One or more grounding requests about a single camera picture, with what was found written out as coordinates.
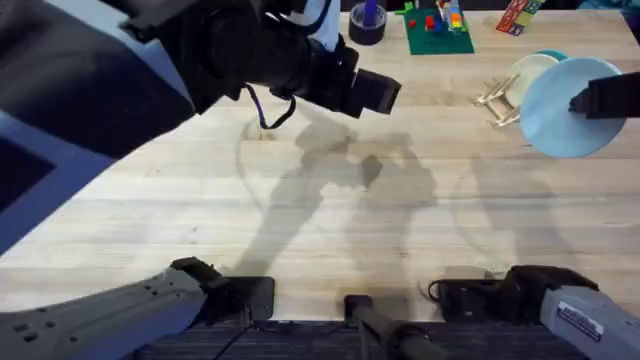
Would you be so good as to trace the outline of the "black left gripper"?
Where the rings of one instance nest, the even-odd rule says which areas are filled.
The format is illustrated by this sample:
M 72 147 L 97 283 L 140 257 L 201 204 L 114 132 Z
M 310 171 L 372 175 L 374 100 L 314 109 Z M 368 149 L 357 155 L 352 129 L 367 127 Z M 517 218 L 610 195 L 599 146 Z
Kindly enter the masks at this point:
M 401 89 L 391 77 L 356 72 L 337 1 L 122 0 L 119 8 L 134 39 L 162 45 L 198 112 L 254 84 L 353 118 L 364 109 L 389 115 Z

